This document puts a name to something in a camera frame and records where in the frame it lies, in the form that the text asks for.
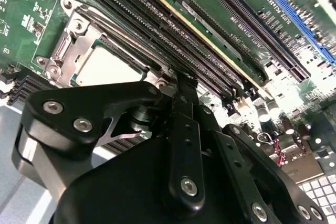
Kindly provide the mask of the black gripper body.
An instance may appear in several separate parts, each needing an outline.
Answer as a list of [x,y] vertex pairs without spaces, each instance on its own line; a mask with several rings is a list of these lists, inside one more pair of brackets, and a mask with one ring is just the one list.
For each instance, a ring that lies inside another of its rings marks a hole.
[[244,223],[217,161],[203,155],[205,205],[180,219],[164,204],[167,143],[146,140],[77,178],[63,193],[54,223]]

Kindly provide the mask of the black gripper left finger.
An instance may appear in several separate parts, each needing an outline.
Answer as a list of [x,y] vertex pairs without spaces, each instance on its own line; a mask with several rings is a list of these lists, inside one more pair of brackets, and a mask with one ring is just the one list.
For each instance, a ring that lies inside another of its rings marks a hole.
[[200,130],[187,80],[178,78],[172,97],[145,81],[35,92],[25,102],[13,164],[61,199],[77,178],[95,169],[93,149],[108,141],[123,115],[153,107],[159,110],[157,119],[168,122],[166,128],[154,127],[152,139],[167,143],[165,203],[199,210],[205,201]]

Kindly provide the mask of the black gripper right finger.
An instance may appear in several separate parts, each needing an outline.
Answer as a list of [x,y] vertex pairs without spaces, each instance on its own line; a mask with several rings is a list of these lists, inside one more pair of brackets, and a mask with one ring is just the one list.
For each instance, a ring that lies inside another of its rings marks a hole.
[[238,126],[221,129],[197,97],[197,80],[187,80],[187,97],[200,126],[201,150],[210,150],[205,167],[210,190],[226,223],[327,223],[322,209]]

